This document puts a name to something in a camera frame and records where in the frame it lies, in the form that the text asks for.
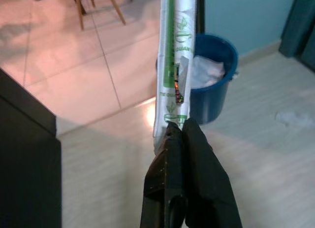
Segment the black cabinet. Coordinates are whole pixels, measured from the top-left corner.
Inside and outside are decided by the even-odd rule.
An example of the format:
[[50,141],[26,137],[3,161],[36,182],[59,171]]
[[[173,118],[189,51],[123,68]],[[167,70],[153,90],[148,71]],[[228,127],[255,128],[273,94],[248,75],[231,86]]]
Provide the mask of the black cabinet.
[[0,228],[62,226],[56,117],[0,70]]

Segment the green printed packaging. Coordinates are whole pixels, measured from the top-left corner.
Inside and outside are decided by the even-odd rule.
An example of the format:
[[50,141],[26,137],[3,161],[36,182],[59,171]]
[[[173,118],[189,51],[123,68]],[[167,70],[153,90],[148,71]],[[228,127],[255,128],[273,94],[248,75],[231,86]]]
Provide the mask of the green printed packaging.
[[[195,16],[196,0],[161,0],[156,118],[153,135],[155,152],[158,151],[164,137],[168,121],[175,122],[182,128],[189,117]],[[180,102],[176,98],[178,91],[182,96]]]

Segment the blue wall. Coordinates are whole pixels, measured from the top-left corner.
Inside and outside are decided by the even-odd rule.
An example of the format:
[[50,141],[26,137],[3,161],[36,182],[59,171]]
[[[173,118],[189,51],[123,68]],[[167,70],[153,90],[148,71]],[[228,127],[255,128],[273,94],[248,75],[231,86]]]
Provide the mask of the blue wall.
[[205,29],[240,55],[280,39],[294,0],[205,0]]

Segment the baseboard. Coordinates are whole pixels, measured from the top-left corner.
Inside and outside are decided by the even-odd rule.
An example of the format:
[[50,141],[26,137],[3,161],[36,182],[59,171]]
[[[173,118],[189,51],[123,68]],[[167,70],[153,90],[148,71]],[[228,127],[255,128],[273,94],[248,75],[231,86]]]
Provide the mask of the baseboard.
[[281,40],[279,39],[278,41],[273,42],[273,43],[271,43],[265,47],[258,48],[256,50],[253,50],[253,51],[247,53],[247,54],[241,55],[239,57],[238,66],[242,67],[248,63],[257,61],[261,58],[264,58],[266,56],[269,56],[271,54],[278,52],[280,44],[281,44]]

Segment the tile floor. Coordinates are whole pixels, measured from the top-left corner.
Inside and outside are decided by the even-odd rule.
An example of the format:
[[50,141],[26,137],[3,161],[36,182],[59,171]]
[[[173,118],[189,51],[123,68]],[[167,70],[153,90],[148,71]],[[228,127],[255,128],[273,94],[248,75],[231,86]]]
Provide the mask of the tile floor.
[[[314,228],[315,128],[275,115],[315,120],[315,74],[278,53],[240,71],[220,117],[202,130],[230,177],[243,227]],[[61,136],[64,228],[139,227],[154,114],[151,101]]]
[[160,0],[0,0],[0,66],[53,111],[58,134],[155,94]]

